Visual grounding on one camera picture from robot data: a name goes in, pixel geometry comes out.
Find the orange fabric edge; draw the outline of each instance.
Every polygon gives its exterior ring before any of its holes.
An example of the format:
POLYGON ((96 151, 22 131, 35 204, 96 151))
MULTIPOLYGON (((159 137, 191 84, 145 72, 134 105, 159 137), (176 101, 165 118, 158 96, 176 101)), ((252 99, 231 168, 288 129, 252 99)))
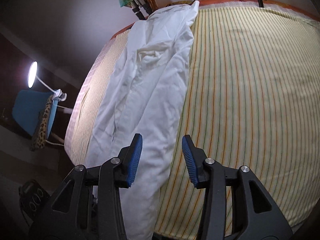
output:
MULTIPOLYGON (((199 6, 203 6, 203 5, 210 5, 210 4, 215 4, 215 3, 224 3, 224 2, 257 2, 257 0, 201 0, 199 1, 200 5, 199 6)), ((311 19, 314 19, 316 21, 320 22, 320 18, 314 16, 311 13, 306 12, 305 10, 302 10, 300 8, 297 8, 295 6, 292 6, 290 4, 286 4, 286 3, 281 3, 281 2, 277 2, 277 1, 273 1, 273 0, 264 0, 263 1, 264 4, 276 4, 279 5, 283 8, 287 8, 287 9, 291 9, 293 11, 299 12, 304 14, 305 16, 310 17, 311 19)), ((130 24, 129 26, 123 28, 122 30, 118 31, 116 34, 114 34, 112 36, 111 39, 115 38, 118 34, 125 32, 128 28, 132 27, 134 23, 130 24)))

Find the white garment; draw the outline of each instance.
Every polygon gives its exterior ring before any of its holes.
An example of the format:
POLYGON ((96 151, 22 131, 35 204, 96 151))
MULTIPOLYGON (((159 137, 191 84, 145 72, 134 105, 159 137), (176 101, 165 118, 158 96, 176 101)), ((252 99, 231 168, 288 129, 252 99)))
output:
POLYGON ((135 133, 143 137, 135 182, 120 190, 128 239, 152 237, 159 190, 169 177, 187 91, 190 26, 198 7, 196 1, 192 6, 162 8, 133 25, 95 120, 87 167, 117 156, 135 133))

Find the yellow striped fabric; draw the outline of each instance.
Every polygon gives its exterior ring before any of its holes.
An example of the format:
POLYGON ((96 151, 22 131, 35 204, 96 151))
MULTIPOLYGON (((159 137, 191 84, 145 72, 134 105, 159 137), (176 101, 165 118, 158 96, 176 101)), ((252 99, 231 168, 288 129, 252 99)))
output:
POLYGON ((74 165, 84 163, 99 106, 108 85, 109 77, 113 72, 113 67, 127 44, 129 31, 127 30, 116 36, 115 42, 104 56, 100 66, 97 67, 87 90, 84 92, 76 117, 69 153, 70 160, 74 165))
MULTIPOLYGON (((189 83, 155 231, 195 239, 204 190, 181 149, 190 134, 224 166, 249 166, 293 226, 320 196, 320 25, 265 8, 201 9, 189 83)), ((231 233, 227 188, 226 234, 231 233)))

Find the leopard print cloth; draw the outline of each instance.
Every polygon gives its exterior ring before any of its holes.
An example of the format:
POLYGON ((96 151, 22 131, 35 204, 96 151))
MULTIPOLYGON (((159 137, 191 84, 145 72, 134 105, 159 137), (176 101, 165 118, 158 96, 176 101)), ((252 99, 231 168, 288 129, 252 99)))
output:
POLYGON ((31 139, 30 151, 35 151, 44 148, 47 139, 48 121, 50 117, 52 105, 52 95, 49 96, 45 109, 39 112, 39 121, 35 133, 31 139))

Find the lamp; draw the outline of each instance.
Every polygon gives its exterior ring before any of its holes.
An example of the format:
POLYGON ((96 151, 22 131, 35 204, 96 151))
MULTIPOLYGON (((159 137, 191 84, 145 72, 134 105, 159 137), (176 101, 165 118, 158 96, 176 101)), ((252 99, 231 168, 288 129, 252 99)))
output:
POLYGON ((34 61, 29 69, 28 74, 28 87, 31 88, 33 86, 33 83, 35 82, 35 79, 39 80, 46 88, 51 90, 53 92, 53 100, 58 101, 65 101, 67 99, 67 94, 63 93, 61 89, 53 90, 51 87, 49 87, 46 83, 44 83, 38 76, 37 76, 37 69, 38 69, 38 62, 34 61))

